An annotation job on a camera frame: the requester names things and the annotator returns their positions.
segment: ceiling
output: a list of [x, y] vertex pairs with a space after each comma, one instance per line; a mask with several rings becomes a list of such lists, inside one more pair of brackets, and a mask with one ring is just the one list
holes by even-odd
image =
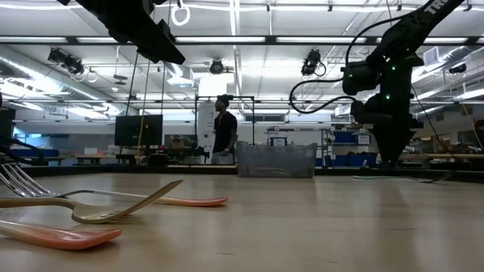
[[[333, 0], [334, 10], [327, 9], [326, 1], [316, 0], [271, 0], [273, 8], [280, 8], [267, 12], [265, 10], [266, 0], [240, 0], [240, 12], [235, 13], [235, 20], [231, 26], [231, 12], [227, 11], [230, 1], [237, 0], [212, 0], [212, 1], [185, 1], [185, 5], [191, 5], [191, 18], [183, 26], [173, 24], [169, 17], [170, 8], [167, 7], [169, 0], [154, 12], [155, 22], [164, 19], [169, 23], [174, 36], [268, 36], [268, 35], [289, 35], [289, 36], [354, 36], [359, 31], [372, 23], [389, 18], [386, 10], [369, 12], [369, 8], [385, 8], [385, 0]], [[390, 0], [392, 16], [397, 17], [408, 11], [396, 11], [396, 0]], [[424, 0], [402, 0], [405, 7], [418, 7], [427, 1]], [[483, 12], [478, 11], [484, 8], [484, 0], [471, 1], [474, 10], [463, 12], [455, 11], [445, 18], [431, 33], [432, 36], [481, 36], [484, 34], [482, 27]], [[310, 7], [309, 11], [301, 11], [300, 7]], [[83, 8], [63, 8], [57, 1], [49, 0], [0, 0], [0, 36], [107, 36], [107, 30], [93, 15]], [[261, 11], [248, 11], [250, 8], [263, 8]], [[184, 11], [178, 11], [176, 17], [183, 20]], [[367, 34], [370, 36], [381, 36], [389, 24], [376, 27]], [[136, 59], [136, 47], [122, 46], [119, 48], [119, 65], [116, 74], [128, 77], [126, 85], [115, 85], [113, 75], [116, 63], [116, 47], [114, 46], [50, 46], [50, 45], [0, 45], [0, 57], [2, 48], [22, 54], [24, 57], [34, 60], [48, 69], [54, 69], [68, 79], [69, 75], [64, 69], [53, 66], [47, 61], [51, 48], [61, 48], [63, 51], [82, 59], [82, 63], [91, 67], [97, 74], [95, 82], [84, 80], [80, 86], [94, 89], [104, 98], [127, 99], [129, 87], [133, 84], [133, 93], [138, 98], [143, 98], [146, 90], [149, 94], [147, 99], [161, 99], [164, 89], [165, 100], [172, 99], [193, 99], [196, 88], [173, 87], [163, 82], [170, 78], [163, 74], [161, 63], [151, 63], [148, 69], [148, 61], [139, 57], [138, 66], [135, 70], [132, 83], [133, 64]], [[342, 57], [346, 53], [346, 46], [311, 46], [311, 45], [238, 45], [237, 54], [240, 55], [241, 88], [239, 95], [255, 96], [259, 99], [280, 100], [288, 99], [290, 89], [303, 80], [300, 70], [303, 59], [308, 52], [317, 48], [327, 65], [325, 79], [336, 79], [341, 77], [340, 67], [343, 66]], [[418, 50], [420, 56], [432, 47], [425, 46]], [[221, 59], [223, 64], [230, 67], [230, 72], [224, 74], [228, 81], [228, 93], [237, 94], [234, 84], [235, 52], [232, 45], [183, 45], [178, 49], [186, 57], [185, 65], [192, 68], [195, 79], [208, 76], [207, 63], [213, 59]], [[351, 51], [352, 60], [362, 60], [374, 49], [372, 46], [354, 47]], [[441, 51], [450, 51], [455, 47], [444, 48]], [[467, 60], [474, 72], [482, 69], [481, 54], [474, 54]], [[444, 77], [443, 72], [438, 70], [414, 83], [419, 93], [431, 91], [442, 85], [448, 84], [449, 79], [462, 79], [466, 74]], [[358, 95], [360, 99], [368, 98], [371, 92], [364, 92]], [[334, 84], [311, 84], [302, 90], [306, 100], [331, 99], [342, 95], [341, 85]], [[439, 99], [440, 94], [432, 98]], [[448, 99], [448, 94], [442, 92], [442, 99]], [[134, 104], [135, 109], [140, 109], [142, 104]], [[159, 109], [159, 104], [147, 104], [147, 108]], [[171, 103], [163, 106], [173, 109], [190, 109], [193, 103], [179, 104]], [[281, 108], [287, 109], [287, 104], [260, 104], [260, 108]]]

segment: silver fork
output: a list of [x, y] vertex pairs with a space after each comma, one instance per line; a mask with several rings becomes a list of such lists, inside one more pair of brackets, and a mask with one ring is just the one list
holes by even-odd
[[[7, 188], [16, 193], [20, 197], [59, 197], [66, 198], [78, 193], [95, 193], [105, 196], [123, 196], [131, 199], [141, 199], [146, 196], [130, 194], [130, 193], [118, 193], [104, 190], [75, 190], [69, 193], [52, 193], [50, 190], [45, 189], [42, 185], [38, 184], [31, 178], [22, 168], [15, 164], [3, 164], [2, 169], [7, 175], [5, 177], [0, 172], [0, 181], [7, 186]], [[162, 199], [158, 199], [156, 202], [165, 204]]]

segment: man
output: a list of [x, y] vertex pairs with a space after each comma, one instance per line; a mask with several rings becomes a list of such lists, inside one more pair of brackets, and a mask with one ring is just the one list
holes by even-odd
[[228, 97], [217, 97], [215, 110], [219, 115], [214, 120], [215, 144], [212, 164], [234, 164], [234, 145], [237, 141], [237, 119], [227, 111]]

